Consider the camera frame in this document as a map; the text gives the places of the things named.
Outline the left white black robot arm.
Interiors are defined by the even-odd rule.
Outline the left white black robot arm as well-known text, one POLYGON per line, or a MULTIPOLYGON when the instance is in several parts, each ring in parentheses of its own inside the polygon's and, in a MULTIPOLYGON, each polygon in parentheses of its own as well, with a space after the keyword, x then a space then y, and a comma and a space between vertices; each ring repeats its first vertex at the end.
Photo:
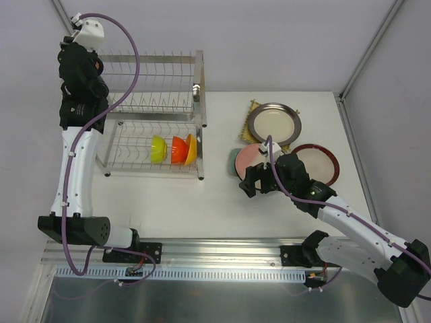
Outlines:
POLYGON ((141 256, 134 231, 96 217, 91 202, 98 146, 108 109, 104 65, 93 48, 64 38, 58 55, 62 101, 59 111, 63 153, 57 195, 49 215, 38 218, 41 232, 58 243, 118 248, 127 262, 141 256))

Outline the aluminium mounting rail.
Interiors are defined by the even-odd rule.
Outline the aluminium mounting rail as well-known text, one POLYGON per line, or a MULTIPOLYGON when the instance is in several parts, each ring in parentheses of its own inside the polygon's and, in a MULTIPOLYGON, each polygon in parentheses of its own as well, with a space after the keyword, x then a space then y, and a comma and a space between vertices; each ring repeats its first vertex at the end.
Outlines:
MULTIPOLYGON (((229 268, 229 269, 304 269, 321 271, 323 264, 305 268, 290 264, 283 266, 282 259, 287 259, 288 252, 281 253, 280 246, 301 245, 301 238, 262 238, 262 239, 144 239, 162 244, 158 268, 229 268)), ((88 248, 86 246, 69 247, 76 266, 84 265, 88 248)), ((53 240, 48 240, 42 253, 40 264, 67 264, 63 249, 53 240)), ((92 252, 90 265, 113 266, 114 263, 102 261, 103 251, 92 252)))

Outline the yellow orange bowl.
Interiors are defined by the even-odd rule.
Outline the yellow orange bowl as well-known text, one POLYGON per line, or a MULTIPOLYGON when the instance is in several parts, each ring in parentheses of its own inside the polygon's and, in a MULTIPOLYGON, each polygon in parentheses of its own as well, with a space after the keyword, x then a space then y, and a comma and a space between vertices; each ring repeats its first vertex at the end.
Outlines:
POLYGON ((186 139, 186 144, 188 145, 188 153, 186 160, 184 162, 185 166, 191 165, 197 158, 197 139, 193 134, 188 134, 186 139))

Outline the steel two-tier dish rack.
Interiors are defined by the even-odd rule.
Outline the steel two-tier dish rack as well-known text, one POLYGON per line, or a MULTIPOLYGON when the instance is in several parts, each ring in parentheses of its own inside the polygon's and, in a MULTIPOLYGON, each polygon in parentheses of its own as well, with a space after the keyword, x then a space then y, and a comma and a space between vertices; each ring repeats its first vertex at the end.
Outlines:
POLYGON ((205 64, 203 51, 189 54, 147 53, 137 61, 132 54, 103 53, 103 79, 110 104, 119 103, 106 117, 105 131, 96 157, 102 173, 163 177, 196 177, 203 180, 203 130, 205 64), (135 68, 139 78, 132 92, 119 102, 131 84, 135 68), (175 137, 197 140, 197 156, 188 165, 174 164, 167 156, 151 161, 152 139, 159 136, 172 147, 175 137))

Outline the red orange bowl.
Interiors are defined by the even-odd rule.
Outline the red orange bowl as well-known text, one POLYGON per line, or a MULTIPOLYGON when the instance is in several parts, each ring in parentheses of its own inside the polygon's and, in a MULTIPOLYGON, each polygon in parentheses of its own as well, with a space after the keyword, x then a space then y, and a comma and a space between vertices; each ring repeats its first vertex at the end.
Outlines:
POLYGON ((171 164, 184 164, 189 152, 186 141, 180 137, 173 136, 171 147, 171 164))

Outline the cream plate with red rim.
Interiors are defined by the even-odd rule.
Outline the cream plate with red rim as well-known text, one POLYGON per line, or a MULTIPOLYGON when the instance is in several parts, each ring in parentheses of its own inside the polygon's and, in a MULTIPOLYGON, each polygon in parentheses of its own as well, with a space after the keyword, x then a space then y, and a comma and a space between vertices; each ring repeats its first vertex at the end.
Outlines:
POLYGON ((340 165, 336 156, 327 148, 307 143, 292 150, 306 168, 311 179, 331 186, 339 178, 340 165))

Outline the pink and cream floral plate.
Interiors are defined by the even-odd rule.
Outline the pink and cream floral plate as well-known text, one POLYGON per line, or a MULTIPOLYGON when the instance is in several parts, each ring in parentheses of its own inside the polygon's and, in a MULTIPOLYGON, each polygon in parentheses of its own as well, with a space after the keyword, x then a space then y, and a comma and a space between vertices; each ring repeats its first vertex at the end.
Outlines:
MULTIPOLYGON (((265 158, 259 153, 258 151, 259 146, 260 146, 260 143, 248 145, 245 148, 243 148, 238 154, 238 156, 236 157, 236 162, 235 162, 236 171, 241 181, 244 179, 246 168, 249 166, 255 166, 255 165, 261 164, 259 175, 261 175, 262 169, 271 168, 271 162, 266 164, 265 158)), ((260 192, 260 188, 261 188, 260 180, 258 180, 255 184, 256 184, 256 190, 260 192)))

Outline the lime green bowl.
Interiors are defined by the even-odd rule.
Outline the lime green bowl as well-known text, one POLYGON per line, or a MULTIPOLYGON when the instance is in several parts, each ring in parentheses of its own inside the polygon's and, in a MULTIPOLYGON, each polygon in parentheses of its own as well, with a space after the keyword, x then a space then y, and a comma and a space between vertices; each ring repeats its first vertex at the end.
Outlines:
POLYGON ((158 135, 152 137, 151 163, 160 164, 167 158, 168 146, 165 139, 158 135))

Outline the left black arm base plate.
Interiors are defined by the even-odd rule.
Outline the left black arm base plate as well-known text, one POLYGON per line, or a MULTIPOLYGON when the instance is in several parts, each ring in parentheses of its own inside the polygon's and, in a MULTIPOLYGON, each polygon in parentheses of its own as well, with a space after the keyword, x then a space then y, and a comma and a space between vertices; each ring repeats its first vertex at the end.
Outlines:
POLYGON ((146 254, 152 258, 156 264, 160 264, 162 246, 162 243, 159 242, 139 242, 136 246, 128 248, 129 252, 120 251, 119 248, 114 248, 110 252, 105 250, 102 261, 104 263, 137 264, 143 260, 144 264, 151 264, 152 261, 148 257, 143 257, 141 255, 146 254))

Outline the teal square plate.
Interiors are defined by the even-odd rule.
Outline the teal square plate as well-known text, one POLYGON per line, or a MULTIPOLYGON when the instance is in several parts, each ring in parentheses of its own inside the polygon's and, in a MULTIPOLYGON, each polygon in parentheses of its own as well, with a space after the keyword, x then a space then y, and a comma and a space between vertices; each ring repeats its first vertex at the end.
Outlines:
POLYGON ((238 156, 241 150, 242 150, 241 148, 234 148, 230 151, 228 155, 227 171, 230 176, 238 177, 235 162, 236 162, 236 157, 238 156))

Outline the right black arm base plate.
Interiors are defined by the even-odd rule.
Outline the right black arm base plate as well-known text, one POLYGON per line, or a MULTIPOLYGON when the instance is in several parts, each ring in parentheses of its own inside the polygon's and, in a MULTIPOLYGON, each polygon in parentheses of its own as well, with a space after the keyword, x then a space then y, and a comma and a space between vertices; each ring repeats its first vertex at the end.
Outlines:
POLYGON ((280 260, 282 266, 299 266, 304 267, 304 257, 302 246, 299 245, 282 245, 279 247, 280 260))

